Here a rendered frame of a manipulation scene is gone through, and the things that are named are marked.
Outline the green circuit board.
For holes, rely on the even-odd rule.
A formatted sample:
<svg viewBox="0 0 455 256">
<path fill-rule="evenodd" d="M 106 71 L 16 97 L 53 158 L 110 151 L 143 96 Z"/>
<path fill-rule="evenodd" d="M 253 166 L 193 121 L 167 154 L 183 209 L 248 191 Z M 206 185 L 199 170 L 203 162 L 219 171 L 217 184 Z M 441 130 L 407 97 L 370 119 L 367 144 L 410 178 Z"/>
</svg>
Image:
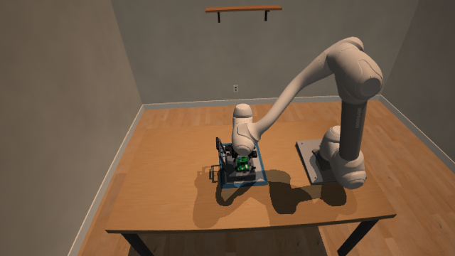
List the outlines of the green circuit board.
<svg viewBox="0 0 455 256">
<path fill-rule="evenodd" d="M 247 157 L 237 157 L 237 170 L 247 170 L 249 169 L 248 163 L 247 163 Z"/>
</svg>

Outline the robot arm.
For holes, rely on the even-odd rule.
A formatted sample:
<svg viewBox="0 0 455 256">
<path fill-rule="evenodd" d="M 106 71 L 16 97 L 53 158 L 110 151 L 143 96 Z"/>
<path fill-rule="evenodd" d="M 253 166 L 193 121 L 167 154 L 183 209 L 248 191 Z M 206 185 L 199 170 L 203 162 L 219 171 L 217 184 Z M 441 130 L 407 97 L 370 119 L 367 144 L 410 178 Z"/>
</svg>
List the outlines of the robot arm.
<svg viewBox="0 0 455 256">
<path fill-rule="evenodd" d="M 249 105 L 236 105 L 232 118 L 234 151 L 241 156 L 251 154 L 262 134 L 303 88 L 334 74 L 342 99 L 341 125 L 331 127 L 323 136 L 321 148 L 312 152 L 321 170 L 332 169 L 340 185 L 347 189 L 360 188 L 366 178 L 360 145 L 367 103 L 383 85 L 379 66 L 363 51 L 363 43 L 356 37 L 345 38 L 327 48 L 287 85 L 258 122 L 253 123 Z"/>
</svg>

